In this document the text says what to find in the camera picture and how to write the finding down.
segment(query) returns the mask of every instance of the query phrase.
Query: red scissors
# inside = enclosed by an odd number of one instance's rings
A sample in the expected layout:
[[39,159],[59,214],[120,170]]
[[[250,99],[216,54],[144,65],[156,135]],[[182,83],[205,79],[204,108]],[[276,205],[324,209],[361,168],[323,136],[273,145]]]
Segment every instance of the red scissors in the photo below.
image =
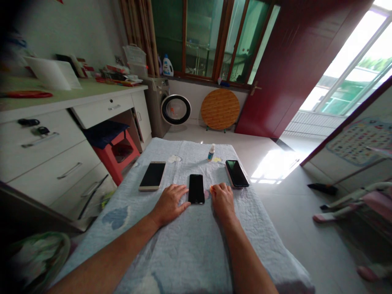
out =
[[1,97],[9,98],[47,98],[52,96],[52,93],[44,91],[14,91],[1,94]]

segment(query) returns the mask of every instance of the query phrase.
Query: red stool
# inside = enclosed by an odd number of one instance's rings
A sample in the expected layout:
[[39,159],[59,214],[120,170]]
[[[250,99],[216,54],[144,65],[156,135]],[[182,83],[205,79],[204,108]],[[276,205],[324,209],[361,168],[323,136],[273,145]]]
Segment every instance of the red stool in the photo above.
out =
[[[122,162],[118,163],[113,153],[113,146],[120,143],[124,139],[128,141],[128,143],[131,145],[132,153],[129,154]],[[135,143],[132,141],[132,138],[127,130],[124,130],[123,132],[119,133],[117,137],[115,137],[109,144],[107,144],[105,149],[103,150],[94,146],[92,147],[95,153],[97,153],[99,159],[105,165],[106,169],[110,173],[117,186],[119,186],[123,181],[121,171],[124,169],[124,167],[126,167],[137,156],[140,156],[140,153],[136,148]]]

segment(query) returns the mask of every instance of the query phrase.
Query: smartphone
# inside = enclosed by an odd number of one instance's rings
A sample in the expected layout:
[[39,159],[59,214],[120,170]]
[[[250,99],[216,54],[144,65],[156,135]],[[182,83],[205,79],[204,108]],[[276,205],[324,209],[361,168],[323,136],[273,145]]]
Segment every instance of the smartphone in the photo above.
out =
[[226,168],[234,187],[249,187],[249,182],[238,160],[227,160]]
[[188,201],[191,204],[204,204],[203,175],[189,176]]
[[146,173],[139,186],[139,191],[156,191],[160,187],[163,172],[165,170],[165,161],[152,161],[150,162]]

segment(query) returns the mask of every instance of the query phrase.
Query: white desk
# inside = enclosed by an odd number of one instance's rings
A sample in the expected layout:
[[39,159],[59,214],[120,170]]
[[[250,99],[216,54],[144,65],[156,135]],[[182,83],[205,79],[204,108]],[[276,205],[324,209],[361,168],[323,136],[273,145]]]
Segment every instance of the white desk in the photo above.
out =
[[[109,118],[127,123],[139,151],[151,140],[147,86],[122,87],[94,79],[80,79],[80,84],[83,89],[50,91],[37,79],[10,77],[3,81],[2,92],[41,90],[53,97],[0,100],[0,181],[70,221],[76,220],[91,188],[108,174],[78,124],[90,128]],[[21,126],[21,118],[39,120],[49,135],[37,134],[39,126]]]

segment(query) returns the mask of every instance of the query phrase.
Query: alphabet poster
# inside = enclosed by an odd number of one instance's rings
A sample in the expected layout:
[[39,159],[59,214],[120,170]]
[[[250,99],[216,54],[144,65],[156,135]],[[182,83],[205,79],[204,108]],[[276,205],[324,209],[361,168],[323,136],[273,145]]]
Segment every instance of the alphabet poster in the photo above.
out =
[[379,158],[366,147],[392,149],[392,117],[371,117],[354,122],[326,146],[336,156],[360,167]]

